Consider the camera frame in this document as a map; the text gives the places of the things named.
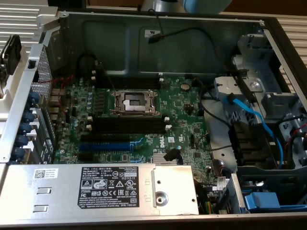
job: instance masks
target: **white sticker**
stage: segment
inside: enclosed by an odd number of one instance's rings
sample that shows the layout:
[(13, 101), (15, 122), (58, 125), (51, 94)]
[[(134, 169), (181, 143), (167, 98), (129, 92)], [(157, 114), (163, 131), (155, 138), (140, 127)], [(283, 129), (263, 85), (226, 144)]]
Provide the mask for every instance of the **white sticker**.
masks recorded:
[(221, 176), (217, 178), (217, 190), (221, 191), (226, 187), (226, 177)]
[(59, 169), (35, 169), (33, 179), (54, 179), (58, 177)]
[(174, 143), (175, 142), (175, 138), (174, 137), (169, 137), (168, 138), (168, 142), (169, 143)]
[(145, 37), (151, 37), (159, 33), (160, 33), (160, 30), (145, 30)]

